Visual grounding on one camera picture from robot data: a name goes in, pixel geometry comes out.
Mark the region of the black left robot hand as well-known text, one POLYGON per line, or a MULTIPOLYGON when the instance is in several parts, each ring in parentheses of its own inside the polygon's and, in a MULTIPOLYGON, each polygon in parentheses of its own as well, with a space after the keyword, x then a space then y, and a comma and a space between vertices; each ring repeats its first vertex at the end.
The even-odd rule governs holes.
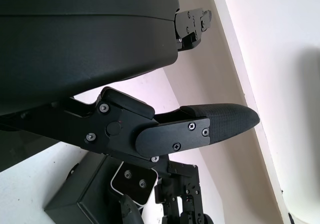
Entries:
POLYGON ((173 64, 211 25, 179 0, 0 0, 0 128, 27 131, 146 169, 156 157, 256 126, 249 107, 163 114, 109 84, 173 64))

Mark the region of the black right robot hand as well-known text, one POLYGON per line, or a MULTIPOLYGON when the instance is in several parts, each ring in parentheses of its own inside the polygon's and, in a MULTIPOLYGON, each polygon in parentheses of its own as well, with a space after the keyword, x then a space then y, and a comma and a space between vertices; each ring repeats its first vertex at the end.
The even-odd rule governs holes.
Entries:
POLYGON ((122 162, 111 181, 121 195, 122 221, 142 224, 140 210, 154 194, 155 203, 163 209, 163 224, 211 224, 203 211, 199 169, 196 165, 169 160, 168 156, 151 158, 152 167, 145 168, 122 162))

